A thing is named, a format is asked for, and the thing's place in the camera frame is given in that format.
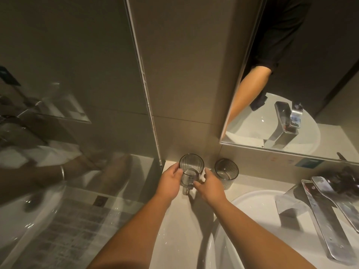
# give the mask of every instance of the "chrome faucet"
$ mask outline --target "chrome faucet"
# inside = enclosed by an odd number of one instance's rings
[[[274,107],[278,126],[269,139],[264,141],[264,148],[283,149],[299,133],[303,107],[300,103],[292,103],[292,109],[290,109],[287,102],[281,101],[276,101]]]
[[[327,257],[337,262],[354,265],[357,257],[335,215],[339,208],[353,229],[359,233],[359,213],[352,205],[358,196],[356,174],[345,167],[342,172],[326,178],[313,176],[302,180],[285,194],[276,196],[279,215],[297,217],[309,211]]]

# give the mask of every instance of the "forearm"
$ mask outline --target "forearm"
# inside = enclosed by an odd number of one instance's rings
[[[268,82],[272,71],[263,66],[254,67],[241,81],[236,94],[233,97],[231,112],[228,123],[230,123],[245,107],[258,96]]]
[[[315,269],[294,249],[229,201],[215,204],[213,210],[247,268]]]
[[[148,268],[159,228],[170,203],[170,200],[155,195],[108,241],[88,269]]]

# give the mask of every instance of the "person's left hand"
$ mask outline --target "person's left hand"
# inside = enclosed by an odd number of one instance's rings
[[[182,169],[179,169],[180,164],[175,163],[163,172],[159,179],[158,187],[156,190],[156,196],[165,198],[171,202],[178,194],[180,190]]]

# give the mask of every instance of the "mirror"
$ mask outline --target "mirror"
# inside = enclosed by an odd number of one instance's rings
[[[221,143],[359,163],[359,0],[264,0]]]

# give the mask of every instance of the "cup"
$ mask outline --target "cup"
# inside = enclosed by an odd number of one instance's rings
[[[237,165],[227,158],[218,160],[214,165],[214,175],[222,182],[225,190],[231,187],[239,173]]]
[[[193,189],[193,182],[199,181],[203,172],[204,162],[201,157],[196,154],[186,154],[179,162],[179,167],[183,170],[181,184],[187,188],[183,190],[188,192],[188,190]]]

